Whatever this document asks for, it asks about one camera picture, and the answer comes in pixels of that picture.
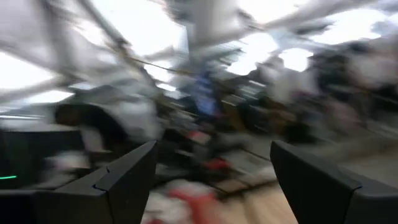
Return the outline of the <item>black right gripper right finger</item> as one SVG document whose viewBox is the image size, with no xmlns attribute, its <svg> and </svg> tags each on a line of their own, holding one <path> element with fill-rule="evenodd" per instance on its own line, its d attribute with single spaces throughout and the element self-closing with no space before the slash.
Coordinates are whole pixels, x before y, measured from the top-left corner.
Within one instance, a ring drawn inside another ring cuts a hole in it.
<svg viewBox="0 0 398 224">
<path fill-rule="evenodd" d="M 397 188 L 283 141 L 271 143 L 270 158 L 299 223 L 397 224 Z"/>
</svg>

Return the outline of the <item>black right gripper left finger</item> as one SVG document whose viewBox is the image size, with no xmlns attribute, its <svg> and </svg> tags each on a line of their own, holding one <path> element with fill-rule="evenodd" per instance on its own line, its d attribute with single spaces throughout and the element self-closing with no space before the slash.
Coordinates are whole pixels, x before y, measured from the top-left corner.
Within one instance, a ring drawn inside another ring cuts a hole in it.
<svg viewBox="0 0 398 224">
<path fill-rule="evenodd" d="M 3 190 L 1 224 L 140 224 L 156 164 L 151 141 L 55 190 Z"/>
</svg>

